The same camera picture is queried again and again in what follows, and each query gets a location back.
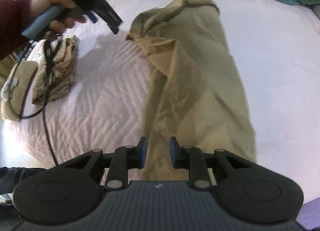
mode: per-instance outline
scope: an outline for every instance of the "human hand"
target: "human hand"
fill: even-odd
[[[53,3],[60,3],[63,7],[68,9],[73,9],[76,7],[76,4],[72,0],[31,0],[29,17],[30,22]],[[53,31],[62,34],[66,30],[66,28],[72,28],[75,21],[85,23],[86,19],[84,16],[79,16],[76,18],[66,18],[63,23],[57,20],[53,20],[50,22],[49,26]],[[46,34],[46,37],[49,37],[50,34],[51,33],[48,32]]]

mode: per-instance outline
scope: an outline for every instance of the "bedsheet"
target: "bedsheet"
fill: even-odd
[[[113,152],[137,144],[150,68],[126,33],[140,12],[170,1],[108,0],[124,20],[118,35],[101,20],[66,32],[80,39],[75,83],[67,97],[46,109],[59,162],[93,148]],[[274,0],[213,1],[244,83],[258,163],[295,180],[305,203],[320,197],[318,18],[310,9]],[[28,104],[25,114],[34,110]],[[42,117],[6,125],[4,134],[52,164]]]

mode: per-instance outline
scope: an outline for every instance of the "black cable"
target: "black cable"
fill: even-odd
[[[45,60],[46,60],[46,72],[45,72],[45,75],[46,75],[46,83],[47,83],[47,90],[46,90],[46,93],[45,93],[45,98],[44,98],[44,104],[43,106],[41,107],[41,109],[39,109],[37,112],[35,112],[34,114],[32,115],[28,115],[28,116],[20,116],[20,115],[17,115],[17,113],[13,110],[13,107],[11,105],[11,101],[10,99],[8,100],[8,104],[9,104],[9,107],[12,111],[12,113],[14,113],[18,118],[20,119],[30,119],[32,117],[35,117],[37,116],[38,114],[40,114],[41,112],[42,113],[42,116],[43,116],[43,124],[44,124],[44,131],[45,131],[45,136],[46,136],[46,139],[47,139],[47,143],[48,143],[48,146],[49,146],[49,149],[50,149],[50,153],[51,153],[51,156],[53,158],[53,161],[55,163],[55,165],[59,165],[58,164],[58,160],[57,160],[57,157],[53,151],[53,148],[52,148],[52,145],[51,145],[51,141],[50,141],[50,136],[49,136],[49,131],[48,131],[48,126],[47,126],[47,122],[46,122],[46,119],[45,119],[45,107],[47,106],[47,103],[48,103],[48,100],[49,100],[49,93],[50,93],[50,87],[49,87],[49,74],[52,72],[52,67],[53,67],[53,58],[55,57],[55,55],[57,54],[58,50],[60,49],[61,47],[61,41],[62,41],[62,36],[60,35],[60,39],[58,40],[58,44],[55,48],[55,50],[52,52],[52,49],[51,49],[51,44],[50,44],[50,41],[47,39],[45,42],[44,42],[44,56],[45,56]],[[10,79],[10,82],[9,82],[9,93],[11,92],[11,85],[12,85],[12,81],[13,81],[13,78],[14,78],[14,75],[17,71],[17,68],[18,66],[21,64],[21,61],[24,59],[25,55],[27,54],[28,50],[29,50],[29,47],[30,45],[33,43],[33,41],[31,43],[29,43],[27,45],[27,48],[26,50],[24,51],[24,53],[22,54],[22,56],[20,57],[20,60],[19,62],[17,63],[17,66],[15,67],[14,71],[13,71],[13,74],[12,74],[12,77]]]
[[[47,143],[48,143],[48,146],[49,146],[49,149],[50,149],[51,156],[52,156],[53,161],[54,161],[56,166],[58,166],[59,163],[58,163],[57,157],[56,157],[56,155],[55,155],[55,153],[53,151],[52,145],[51,145],[48,126],[47,126],[47,122],[46,122],[46,119],[45,119],[45,108],[47,106],[47,103],[48,103],[48,100],[49,100],[49,94],[50,94],[49,74],[52,72],[53,58],[57,54],[57,52],[60,49],[60,47],[61,47],[61,39],[58,41],[58,44],[57,44],[54,52],[52,53],[50,41],[47,39],[44,42],[44,56],[45,56],[45,61],[46,61],[46,68],[45,68],[46,73],[45,74],[46,74],[46,81],[47,81],[47,91],[46,91],[45,98],[44,98],[42,118],[43,118],[43,125],[44,125],[45,136],[47,138]]]
[[[14,71],[13,71],[13,74],[12,74],[12,76],[11,76],[11,80],[10,80],[10,82],[9,82],[9,91],[11,91],[12,79],[14,78],[14,76],[15,76],[15,74],[16,74],[16,72],[17,72],[18,66],[20,65],[21,61],[25,58],[25,56],[26,56],[26,54],[27,54],[30,46],[32,45],[32,43],[33,43],[33,41],[29,42],[29,43],[27,44],[27,46],[26,46],[26,50],[24,51],[24,53],[23,53],[22,55],[19,54],[19,61],[18,61],[17,65],[16,65],[16,67],[15,67],[15,69],[14,69]],[[33,117],[37,116],[38,114],[40,114],[40,113],[42,112],[42,109],[43,109],[43,107],[41,107],[41,108],[40,108],[37,112],[35,112],[34,114],[31,114],[31,115],[28,115],[28,116],[20,116],[20,114],[17,114],[16,111],[13,109],[10,99],[8,100],[8,105],[9,105],[9,108],[10,108],[11,112],[12,112],[16,117],[18,117],[18,118],[20,118],[20,119],[30,119],[30,118],[33,118]]]

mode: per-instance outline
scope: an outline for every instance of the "red object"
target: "red object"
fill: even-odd
[[[31,0],[0,0],[0,60],[28,42],[21,32],[29,23]]]

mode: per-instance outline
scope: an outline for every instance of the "beige fabric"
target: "beige fabric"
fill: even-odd
[[[255,160],[255,133],[244,89],[211,0],[174,0],[136,17],[128,35],[152,64],[142,135],[142,179],[184,180],[174,170],[169,138],[212,153],[223,148]]]
[[[12,67],[15,64],[16,62],[10,56],[6,56],[0,61],[0,87],[3,86],[4,82],[9,76]]]
[[[48,78],[50,86],[48,102],[64,97],[70,92],[70,87],[73,84],[73,71],[77,57],[78,38],[73,36],[64,39],[60,49],[53,58],[54,67],[52,68],[52,75]],[[44,103],[47,91],[45,66],[45,57],[42,55],[32,90],[32,103],[36,105]]]
[[[9,78],[12,77],[13,71],[16,65],[10,72]],[[9,119],[12,121],[19,121],[19,117],[22,115],[26,96],[31,85],[32,79],[38,68],[38,63],[35,61],[22,60],[14,77],[18,78],[17,86],[12,90],[12,96],[10,104],[4,99],[1,102],[1,116],[2,119]]]

